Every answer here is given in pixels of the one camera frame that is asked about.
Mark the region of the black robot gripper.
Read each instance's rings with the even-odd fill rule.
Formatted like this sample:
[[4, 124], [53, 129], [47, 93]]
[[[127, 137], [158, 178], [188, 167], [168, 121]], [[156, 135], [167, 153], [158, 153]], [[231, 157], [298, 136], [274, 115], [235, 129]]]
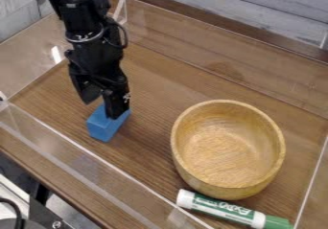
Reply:
[[128, 80], [120, 68], [127, 39], [119, 31], [65, 32], [65, 39], [72, 45], [65, 57], [77, 96], [88, 104], [103, 92], [105, 117], [116, 119], [130, 109]]

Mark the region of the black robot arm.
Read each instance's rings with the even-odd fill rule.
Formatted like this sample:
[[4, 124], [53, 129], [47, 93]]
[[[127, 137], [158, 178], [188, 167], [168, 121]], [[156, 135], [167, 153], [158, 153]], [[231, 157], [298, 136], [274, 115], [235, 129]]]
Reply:
[[123, 26], [107, 15], [108, 0], [48, 0], [65, 27], [69, 77], [84, 103], [104, 100], [104, 115], [118, 119], [130, 109], [128, 79], [120, 69], [128, 46]]

